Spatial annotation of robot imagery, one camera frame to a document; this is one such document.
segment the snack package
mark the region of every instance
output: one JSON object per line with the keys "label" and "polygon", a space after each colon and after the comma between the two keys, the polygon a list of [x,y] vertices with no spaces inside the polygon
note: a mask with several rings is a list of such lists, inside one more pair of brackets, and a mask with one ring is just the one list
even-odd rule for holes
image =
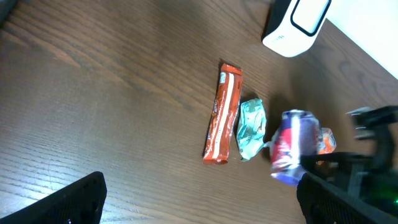
{"label": "snack package", "polygon": [[311,112],[291,110],[282,113],[282,124],[270,142],[271,176],[290,185],[297,185],[305,173],[301,155],[333,152],[336,142],[328,128],[321,129]]}
{"label": "snack package", "polygon": [[250,160],[264,147],[266,124],[266,111],[262,100],[253,99],[241,104],[236,140],[242,161]]}
{"label": "snack package", "polygon": [[203,156],[204,164],[227,163],[242,87],[242,70],[223,64]]}

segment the brown wooden surface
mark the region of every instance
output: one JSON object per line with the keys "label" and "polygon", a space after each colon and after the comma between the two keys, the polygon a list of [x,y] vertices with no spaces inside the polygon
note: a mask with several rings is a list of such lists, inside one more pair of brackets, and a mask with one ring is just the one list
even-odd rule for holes
{"label": "brown wooden surface", "polygon": [[398,80],[328,21],[299,57],[267,49],[269,2],[21,1],[1,31],[0,217],[99,170],[103,223],[303,223],[234,138],[228,164],[202,164],[220,59],[264,100],[268,139],[305,109],[339,151],[369,152],[345,113],[398,104]]}

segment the wooden table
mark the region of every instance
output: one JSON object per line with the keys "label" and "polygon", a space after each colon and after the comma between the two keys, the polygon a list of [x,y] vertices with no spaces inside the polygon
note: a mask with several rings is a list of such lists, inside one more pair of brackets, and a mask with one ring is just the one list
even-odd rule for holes
{"label": "wooden table", "polygon": [[0,217],[99,170],[103,223],[303,223],[265,156],[241,162],[232,138],[228,164],[202,164],[220,59],[264,100],[268,139],[298,108],[338,151],[371,152],[345,113],[398,104],[398,80],[328,21],[308,52],[274,53],[269,3],[21,1],[1,31]]}

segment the orange wrapper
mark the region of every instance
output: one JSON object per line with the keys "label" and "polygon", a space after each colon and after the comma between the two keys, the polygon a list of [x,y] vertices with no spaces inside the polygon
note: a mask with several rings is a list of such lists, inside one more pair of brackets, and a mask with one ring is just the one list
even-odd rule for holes
{"label": "orange wrapper", "polygon": [[223,64],[203,156],[204,164],[228,162],[229,142],[238,113],[242,85],[242,70]]}

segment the teal candy wrapper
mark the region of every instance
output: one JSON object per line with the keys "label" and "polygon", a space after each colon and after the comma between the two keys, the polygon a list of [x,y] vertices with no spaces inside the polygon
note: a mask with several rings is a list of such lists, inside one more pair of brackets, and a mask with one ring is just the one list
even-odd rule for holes
{"label": "teal candy wrapper", "polygon": [[241,104],[236,140],[242,161],[250,160],[265,146],[262,139],[266,134],[266,123],[262,100],[253,99]]}

